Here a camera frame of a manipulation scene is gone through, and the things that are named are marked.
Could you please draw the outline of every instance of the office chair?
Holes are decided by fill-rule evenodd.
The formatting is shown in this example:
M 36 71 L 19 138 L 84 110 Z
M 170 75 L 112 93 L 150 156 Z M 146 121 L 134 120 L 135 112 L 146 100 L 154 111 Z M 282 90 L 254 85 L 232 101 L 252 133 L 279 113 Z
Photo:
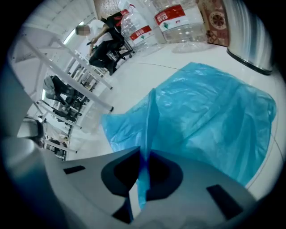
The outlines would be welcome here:
M 120 60 L 120 59 L 126 59 L 125 56 L 126 55 L 129 55 L 129 58 L 132 57 L 132 54 L 131 53 L 135 53 L 133 51 L 133 49 L 131 50 L 128 50 L 127 48 L 122 48 L 124 45 L 125 45 L 125 40 L 123 38 L 123 36 L 118 32 L 118 30 L 116 29 L 116 27 L 113 27 L 113 28 L 110 28 L 108 30 L 108 32 L 111 34 L 113 40 L 110 41 L 110 43 L 108 44 L 108 50 L 109 52 L 111 52 L 114 56 L 117 57 L 115 63 L 117 64 L 117 62 Z M 128 50 L 124 53 L 120 53 L 121 50 Z

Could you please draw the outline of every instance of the blue plastic bag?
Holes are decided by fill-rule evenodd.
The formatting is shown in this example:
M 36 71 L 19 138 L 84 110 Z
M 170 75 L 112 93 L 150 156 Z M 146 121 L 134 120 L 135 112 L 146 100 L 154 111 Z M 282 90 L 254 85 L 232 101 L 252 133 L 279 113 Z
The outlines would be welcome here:
M 152 142 L 158 127 L 159 111 L 156 104 L 156 91 L 152 89 L 148 95 L 148 105 L 143 123 L 140 144 L 140 167 L 137 180 L 139 205 L 142 209 L 146 203 L 146 192 L 150 189 L 149 158 Z
M 276 114 L 267 93 L 189 63 L 156 88 L 156 103 L 160 117 L 152 149 L 208 163 L 242 185 L 259 169 Z M 147 109 L 145 97 L 125 114 L 103 116 L 114 152 L 141 145 Z

